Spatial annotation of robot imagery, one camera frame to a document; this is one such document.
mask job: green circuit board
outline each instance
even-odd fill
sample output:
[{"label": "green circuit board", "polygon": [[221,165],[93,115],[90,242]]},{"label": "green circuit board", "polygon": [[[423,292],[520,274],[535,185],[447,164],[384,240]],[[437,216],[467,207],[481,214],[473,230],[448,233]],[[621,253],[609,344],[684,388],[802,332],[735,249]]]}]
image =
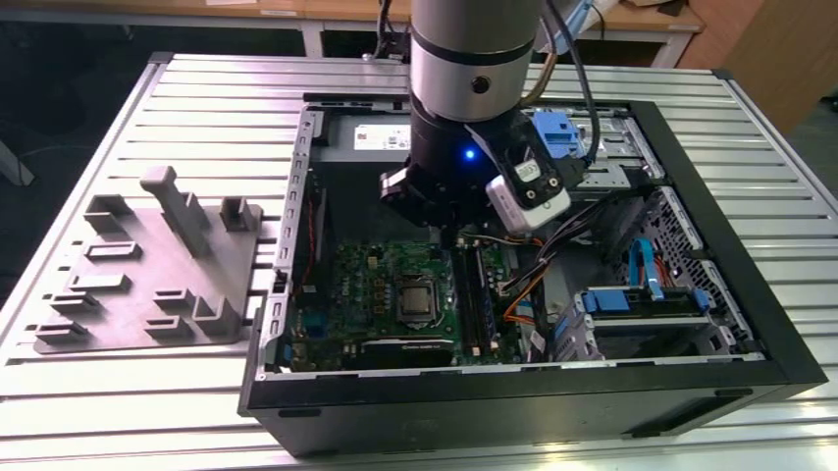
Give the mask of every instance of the green circuit board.
[{"label": "green circuit board", "polygon": [[[501,249],[485,246],[480,256],[485,283],[496,293],[496,283],[508,278]],[[497,348],[491,355],[463,354],[451,260],[436,244],[340,245],[329,261],[329,271],[325,306],[301,309],[292,320],[297,371],[341,370],[346,357],[356,353],[358,340],[393,338],[451,341],[453,365],[519,361],[516,332],[504,331],[495,337]],[[405,322],[404,317],[399,317],[401,296],[411,289],[412,293],[419,289],[421,296],[432,298],[433,315],[427,322]],[[500,322],[501,307],[505,303],[493,303],[496,322]]]}]

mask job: red wire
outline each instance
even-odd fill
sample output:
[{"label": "red wire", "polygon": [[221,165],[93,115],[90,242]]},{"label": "red wire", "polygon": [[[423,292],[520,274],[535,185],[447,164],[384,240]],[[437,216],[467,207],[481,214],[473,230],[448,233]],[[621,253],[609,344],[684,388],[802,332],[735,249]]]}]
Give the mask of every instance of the red wire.
[{"label": "red wire", "polygon": [[314,205],[312,204],[312,200],[309,199],[309,263],[305,267],[305,272],[302,273],[302,279],[300,280],[300,285],[294,289],[294,297],[300,294],[302,290],[302,285],[305,281],[309,279],[309,273],[312,272],[312,265],[314,264]]}]

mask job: motherboard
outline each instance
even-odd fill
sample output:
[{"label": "motherboard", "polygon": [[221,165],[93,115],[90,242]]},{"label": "motherboard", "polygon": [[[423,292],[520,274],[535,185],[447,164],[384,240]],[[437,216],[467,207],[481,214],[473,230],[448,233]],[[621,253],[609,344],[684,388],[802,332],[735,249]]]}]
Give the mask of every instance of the motherboard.
[{"label": "motherboard", "polygon": [[[495,324],[505,307],[497,294],[508,278],[504,254],[495,245],[468,250],[479,257],[475,272],[488,294],[473,319],[460,315],[449,251],[423,242],[338,245],[320,302],[300,303],[290,319],[293,370],[519,362],[517,333],[500,334]],[[472,346],[477,338],[487,348]]]}]

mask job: gray 3d-printed holder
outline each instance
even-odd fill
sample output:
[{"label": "gray 3d-printed holder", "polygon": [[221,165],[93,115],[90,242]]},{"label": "gray 3d-printed holder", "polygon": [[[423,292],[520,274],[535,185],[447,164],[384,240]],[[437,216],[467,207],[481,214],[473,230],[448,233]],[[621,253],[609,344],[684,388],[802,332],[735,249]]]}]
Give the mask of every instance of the gray 3d-printed holder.
[{"label": "gray 3d-printed holder", "polygon": [[38,353],[238,340],[261,208],[240,197],[202,208],[174,178],[157,167],[140,180],[162,212],[93,197],[84,218],[97,235],[42,304],[53,314],[34,331]]}]

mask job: wooden table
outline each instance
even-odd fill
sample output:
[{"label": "wooden table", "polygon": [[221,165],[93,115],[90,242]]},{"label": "wooden table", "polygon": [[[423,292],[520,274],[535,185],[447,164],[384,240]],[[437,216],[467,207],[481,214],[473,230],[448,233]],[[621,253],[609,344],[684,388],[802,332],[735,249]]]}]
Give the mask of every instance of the wooden table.
[{"label": "wooden table", "polygon": [[[302,33],[309,57],[322,56],[320,34],[325,30],[372,31],[377,14],[377,0],[258,0],[226,6],[206,6],[204,0],[4,0],[0,6],[0,20],[292,28]],[[393,0],[392,22],[403,26],[408,16],[409,0]],[[703,27],[688,8],[669,17],[655,8],[620,3],[604,15],[604,40],[660,44],[652,67],[671,68]],[[599,26],[593,25],[581,38],[599,39]]]}]

